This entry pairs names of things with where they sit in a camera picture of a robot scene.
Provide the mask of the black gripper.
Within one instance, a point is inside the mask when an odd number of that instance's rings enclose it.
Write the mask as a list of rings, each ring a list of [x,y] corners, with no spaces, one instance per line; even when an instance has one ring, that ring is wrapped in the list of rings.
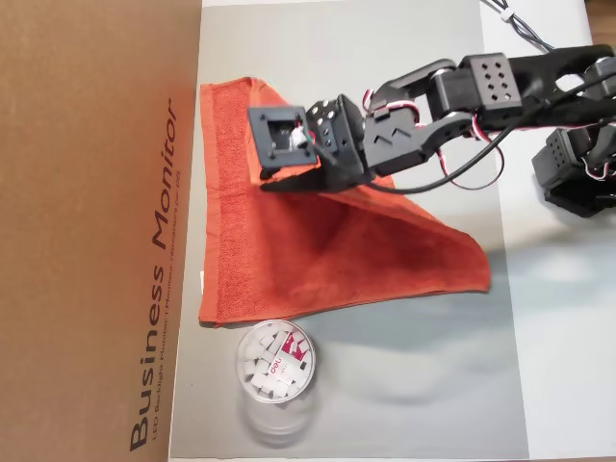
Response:
[[[263,184],[270,193],[333,193],[353,188],[366,179],[363,154],[364,118],[344,94],[317,101],[307,113],[316,137],[321,167]]]

